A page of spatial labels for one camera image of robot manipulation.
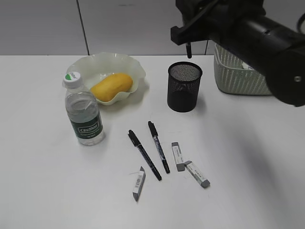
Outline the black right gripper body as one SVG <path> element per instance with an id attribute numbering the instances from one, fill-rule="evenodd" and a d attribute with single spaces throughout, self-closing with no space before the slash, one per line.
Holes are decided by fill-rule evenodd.
<path id="1" fill-rule="evenodd" d="M 188 20 L 207 16 L 210 40 L 224 36 L 244 18 L 266 14 L 262 0 L 177 0 L 175 5 Z"/>

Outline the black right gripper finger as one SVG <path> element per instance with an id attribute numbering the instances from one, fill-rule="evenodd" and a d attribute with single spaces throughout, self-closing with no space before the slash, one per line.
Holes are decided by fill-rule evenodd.
<path id="1" fill-rule="evenodd" d="M 209 40 L 209 25 L 208 17 L 203 16 L 199 19 L 193 18 L 188 20 L 185 16 L 182 16 L 182 27 L 171 27 L 170 38 L 176 45 L 182 45 L 185 43 L 200 42 Z"/>

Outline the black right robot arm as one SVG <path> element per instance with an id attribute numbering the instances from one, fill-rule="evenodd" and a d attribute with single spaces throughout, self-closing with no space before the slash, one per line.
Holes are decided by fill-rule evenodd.
<path id="1" fill-rule="evenodd" d="M 182 27 L 177 44 L 212 40 L 257 70 L 271 94 L 296 107 L 305 104 L 305 36 L 266 17 L 261 0 L 178 0 Z"/>

